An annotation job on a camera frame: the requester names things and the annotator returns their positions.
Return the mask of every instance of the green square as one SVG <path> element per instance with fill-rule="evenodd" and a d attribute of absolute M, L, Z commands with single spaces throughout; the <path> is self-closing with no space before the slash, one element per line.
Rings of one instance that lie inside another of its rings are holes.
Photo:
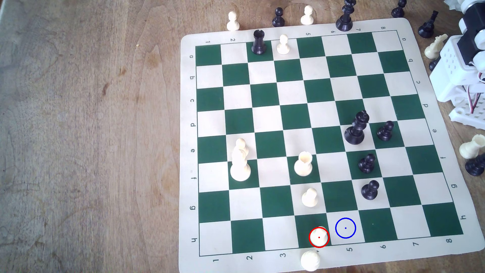
<path fill-rule="evenodd" d="M 280 108 L 284 130 L 311 127 L 308 104 L 282 105 Z"/>
<path fill-rule="evenodd" d="M 279 105 L 276 83 L 251 85 L 253 107 Z"/>
<path fill-rule="evenodd" d="M 290 186 L 260 188 L 263 218 L 293 215 Z"/>
<path fill-rule="evenodd" d="M 290 184 L 305 184 L 305 183 L 319 183 L 320 174 L 318 172 L 317 156 L 313 155 L 313 160 L 311 162 L 312 171 L 307 176 L 300 176 L 295 173 L 295 162 L 298 160 L 297 156 L 287 157 L 288 170 L 290 171 Z"/>
<path fill-rule="evenodd" d="M 226 110 L 226 134 L 244 134 L 254 132 L 253 109 Z"/>
<path fill-rule="evenodd" d="M 227 161 L 226 136 L 197 138 L 198 163 Z"/>
<path fill-rule="evenodd" d="M 417 94 L 391 97 L 397 120 L 423 119 L 424 112 Z"/>
<path fill-rule="evenodd" d="M 423 205 L 431 236 L 463 234 L 454 203 Z"/>
<path fill-rule="evenodd" d="M 221 63 L 221 45 L 195 47 L 196 66 L 212 66 L 220 65 Z"/>
<path fill-rule="evenodd" d="M 222 81 L 224 86 L 248 85 L 249 69 L 247 63 L 222 66 Z"/>
<path fill-rule="evenodd" d="M 283 131 L 255 133 L 258 158 L 286 156 Z"/>
<path fill-rule="evenodd" d="M 258 162 L 257 160 L 248 160 L 247 164 L 251 168 L 251 174 L 247 180 L 242 182 L 236 181 L 232 178 L 231 166 L 232 162 L 227 163 L 227 171 L 229 173 L 229 189 L 239 189 L 239 188 L 257 188 L 259 187 L 259 176 L 258 176 Z"/>
<path fill-rule="evenodd" d="M 389 96 L 388 85 L 384 74 L 358 76 L 357 78 L 363 98 Z"/>
<path fill-rule="evenodd" d="M 357 210 L 352 181 L 322 183 L 327 212 Z"/>
<path fill-rule="evenodd" d="M 253 42 L 246 43 L 247 61 L 249 63 L 273 60 L 273 50 L 271 48 L 271 41 L 264 41 L 264 44 L 266 45 L 266 51 L 261 55 L 257 55 L 257 54 L 254 54 L 253 51 L 251 50 L 251 47 L 253 46 Z"/>
<path fill-rule="evenodd" d="M 385 122 L 370 123 L 372 138 L 374 140 L 374 146 L 376 149 L 404 147 L 403 137 L 401 136 L 401 130 L 399 130 L 399 122 L 394 122 L 394 128 L 392 129 L 391 139 L 388 141 L 382 141 L 377 137 L 377 131 L 386 124 Z"/>
<path fill-rule="evenodd" d="M 340 126 L 312 128 L 312 131 L 317 154 L 345 151 Z"/>
<path fill-rule="evenodd" d="M 275 61 L 275 72 L 277 82 L 303 80 L 300 59 Z"/>
<path fill-rule="evenodd" d="M 443 172 L 434 145 L 406 147 L 413 174 Z"/>
<path fill-rule="evenodd" d="M 379 59 L 384 73 L 409 71 L 407 59 L 402 50 L 379 52 Z"/>
<path fill-rule="evenodd" d="M 263 219 L 231 221 L 232 252 L 264 251 Z"/>
<path fill-rule="evenodd" d="M 321 214 L 308 214 L 308 215 L 295 215 L 296 234 L 298 236 L 299 248 L 313 247 L 308 239 L 310 232 L 317 226 L 322 226 L 325 229 L 329 229 L 327 215 Z M 326 246 L 332 245 L 329 240 Z"/>
<path fill-rule="evenodd" d="M 306 37 L 297 38 L 296 44 L 298 45 L 298 52 L 300 58 L 321 57 L 325 56 L 325 50 L 323 50 L 322 37 Z"/>
<path fill-rule="evenodd" d="M 229 221 L 229 191 L 199 193 L 199 223 Z"/>
<path fill-rule="evenodd" d="M 356 75 L 352 55 L 327 56 L 327 66 L 330 78 Z"/>
<path fill-rule="evenodd" d="M 372 32 L 347 34 L 352 54 L 377 52 Z"/>
<path fill-rule="evenodd" d="M 412 175 L 384 177 L 383 179 L 391 207 L 421 204 L 418 189 Z"/>
<path fill-rule="evenodd" d="M 373 154 L 375 156 L 374 169 L 370 173 L 363 173 L 359 169 L 359 161 L 365 158 L 367 154 Z M 381 168 L 379 167 L 379 159 L 377 158 L 375 150 L 347 152 L 347 160 L 349 162 L 352 179 L 368 179 L 382 176 Z"/>
<path fill-rule="evenodd" d="M 390 208 L 360 210 L 359 215 L 366 243 L 397 240 Z"/>
<path fill-rule="evenodd" d="M 333 101 L 333 91 L 330 79 L 304 81 L 308 102 Z"/>
<path fill-rule="evenodd" d="M 365 110 L 363 100 L 336 101 L 340 125 L 350 125 L 358 112 Z"/>

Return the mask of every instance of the white chess piece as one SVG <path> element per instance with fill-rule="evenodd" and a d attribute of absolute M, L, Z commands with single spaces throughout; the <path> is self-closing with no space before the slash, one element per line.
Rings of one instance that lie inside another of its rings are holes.
<path fill-rule="evenodd" d="M 310 250 L 303 253 L 300 262 L 303 269 L 312 272 L 317 270 L 320 266 L 320 256 L 318 256 L 318 252 Z"/>
<path fill-rule="evenodd" d="M 431 43 L 427 48 L 424 49 L 424 55 L 428 59 L 436 60 L 439 57 L 439 52 L 443 49 L 445 44 L 443 43 L 444 40 L 448 38 L 447 34 L 443 34 L 440 36 L 437 36 L 435 38 L 435 41 Z"/>
<path fill-rule="evenodd" d="M 295 173 L 300 176 L 309 175 L 313 169 L 313 166 L 311 165 L 312 160 L 313 157 L 309 152 L 301 152 L 294 165 Z"/>
<path fill-rule="evenodd" d="M 234 31 L 239 29 L 239 23 L 236 21 L 236 12 L 229 12 L 229 23 L 227 23 L 227 30 Z"/>
<path fill-rule="evenodd" d="M 318 203 L 317 198 L 317 190 L 314 188 L 309 188 L 303 195 L 302 195 L 302 203 L 307 207 L 314 207 Z"/>
<path fill-rule="evenodd" d="M 305 7 L 305 15 L 303 15 L 300 19 L 302 25 L 311 25 L 313 24 L 313 17 L 311 14 L 313 13 L 313 8 L 311 6 Z"/>
<path fill-rule="evenodd" d="M 464 159 L 476 158 L 478 151 L 483 147 L 485 147 L 485 136 L 475 135 L 470 142 L 465 142 L 460 145 L 460 155 Z"/>
<path fill-rule="evenodd" d="M 279 37 L 279 45 L 276 46 L 276 50 L 281 55 L 285 55 L 290 52 L 290 47 L 288 46 L 288 36 L 286 36 L 286 34 L 282 34 Z"/>

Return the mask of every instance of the chess piece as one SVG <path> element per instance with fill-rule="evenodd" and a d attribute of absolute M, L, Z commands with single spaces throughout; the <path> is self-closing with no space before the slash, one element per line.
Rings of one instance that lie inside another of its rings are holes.
<path fill-rule="evenodd" d="M 354 12 L 354 6 L 357 4 L 356 0 L 345 0 L 345 6 L 342 7 L 343 15 L 337 19 L 335 26 L 340 31 L 349 31 L 352 29 L 352 18 L 350 14 Z"/>
<path fill-rule="evenodd" d="M 464 159 L 472 159 L 478 156 L 480 148 L 485 147 L 485 136 L 475 135 L 470 142 L 465 142 L 460 145 L 460 155 Z"/>

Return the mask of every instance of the white square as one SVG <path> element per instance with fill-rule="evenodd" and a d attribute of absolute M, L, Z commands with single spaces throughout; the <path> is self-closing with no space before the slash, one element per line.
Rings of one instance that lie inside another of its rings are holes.
<path fill-rule="evenodd" d="M 369 123 L 397 120 L 391 97 L 365 98 L 363 101 L 369 115 Z"/>
<path fill-rule="evenodd" d="M 308 103 L 308 114 L 312 128 L 340 125 L 335 101 Z"/>
<path fill-rule="evenodd" d="M 405 147 L 375 150 L 382 177 L 413 175 Z"/>
<path fill-rule="evenodd" d="M 404 146 L 433 145 L 426 119 L 407 119 L 398 121 Z"/>
<path fill-rule="evenodd" d="M 328 232 L 330 233 L 332 245 L 365 242 L 364 232 L 362 231 L 362 223 L 360 222 L 360 214 L 358 210 L 328 212 L 327 221 L 329 229 Z"/>
<path fill-rule="evenodd" d="M 300 59 L 300 65 L 304 80 L 330 78 L 326 57 L 303 58 Z"/>
<path fill-rule="evenodd" d="M 322 36 L 325 56 L 350 55 L 349 39 L 346 34 Z"/>
<path fill-rule="evenodd" d="M 348 181 L 352 179 L 345 152 L 317 154 L 317 162 L 321 182 Z"/>
<path fill-rule="evenodd" d="M 199 235 L 201 255 L 232 253 L 231 221 L 200 223 Z"/>
<path fill-rule="evenodd" d="M 362 187 L 365 184 L 368 184 L 371 180 L 375 180 L 379 183 L 379 189 L 377 190 L 377 197 L 375 197 L 374 200 L 367 200 L 362 196 L 361 190 Z M 354 186 L 354 195 L 356 196 L 358 210 L 390 207 L 388 194 L 382 177 L 352 180 L 352 186 Z"/>
<path fill-rule="evenodd" d="M 293 201 L 293 212 L 295 215 L 325 213 L 325 199 L 323 198 L 322 184 L 308 183 L 291 185 L 291 200 Z M 303 194 L 309 189 L 317 191 L 317 204 L 314 207 L 307 207 L 302 203 Z"/>
<path fill-rule="evenodd" d="M 265 250 L 298 248 L 293 215 L 263 218 L 263 233 Z"/>
<path fill-rule="evenodd" d="M 252 85 L 267 84 L 276 82 L 275 63 L 251 62 L 247 64 L 249 69 L 249 83 Z"/>
<path fill-rule="evenodd" d="M 229 209 L 231 221 L 262 218 L 259 188 L 229 190 Z"/>
<path fill-rule="evenodd" d="M 221 61 L 223 65 L 247 63 L 246 43 L 222 44 Z"/>
<path fill-rule="evenodd" d="M 279 105 L 253 108 L 254 132 L 282 131 L 281 109 Z"/>
<path fill-rule="evenodd" d="M 276 187 L 290 184 L 288 160 L 284 157 L 258 159 L 259 187 Z"/>
<path fill-rule="evenodd" d="M 197 113 L 199 137 L 222 136 L 226 134 L 226 115 L 224 110 Z"/>
<path fill-rule="evenodd" d="M 373 32 L 377 52 L 403 50 L 397 31 Z"/>
<path fill-rule="evenodd" d="M 250 85 L 225 86 L 223 89 L 225 110 L 253 107 Z"/>
<path fill-rule="evenodd" d="M 397 239 L 431 236 L 421 205 L 392 207 L 391 214 Z"/>
<path fill-rule="evenodd" d="M 196 68 L 197 88 L 222 87 L 222 65 Z"/>
<path fill-rule="evenodd" d="M 303 81 L 279 82 L 278 97 L 280 105 L 307 103 L 307 93 Z"/>
<path fill-rule="evenodd" d="M 396 72 L 384 74 L 391 96 L 404 96 L 417 94 L 411 72 Z"/>
<path fill-rule="evenodd" d="M 384 73 L 377 52 L 352 54 L 357 76 Z"/>
<path fill-rule="evenodd" d="M 315 142 L 311 128 L 284 130 L 286 156 L 298 156 L 301 152 L 315 154 Z"/>
<path fill-rule="evenodd" d="M 414 182 L 422 205 L 453 202 L 442 172 L 415 174 Z"/>
<path fill-rule="evenodd" d="M 362 99 L 357 76 L 330 78 L 336 101 Z"/>
<path fill-rule="evenodd" d="M 227 162 L 199 164 L 199 192 L 229 190 Z"/>

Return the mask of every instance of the white pawn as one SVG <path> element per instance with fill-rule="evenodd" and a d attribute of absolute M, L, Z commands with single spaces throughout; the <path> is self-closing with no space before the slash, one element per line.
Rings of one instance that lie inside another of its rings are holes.
<path fill-rule="evenodd" d="M 234 31 L 239 29 L 239 23 L 236 22 L 236 12 L 229 12 L 229 23 L 227 23 L 227 30 Z"/>
<path fill-rule="evenodd" d="M 311 14 L 313 13 L 313 8 L 311 6 L 305 7 L 305 15 L 303 15 L 300 19 L 302 25 L 311 25 L 313 24 L 313 17 Z"/>
<path fill-rule="evenodd" d="M 276 46 L 276 50 L 281 55 L 285 55 L 285 54 L 288 54 L 288 52 L 290 52 L 290 47 L 288 46 L 288 36 L 286 36 L 285 34 L 282 34 L 279 37 L 279 45 Z"/>
<path fill-rule="evenodd" d="M 483 147 L 485 147 L 485 136 L 475 135 L 470 142 L 461 144 L 458 150 L 464 159 L 472 159 L 478 156 L 478 151 Z"/>

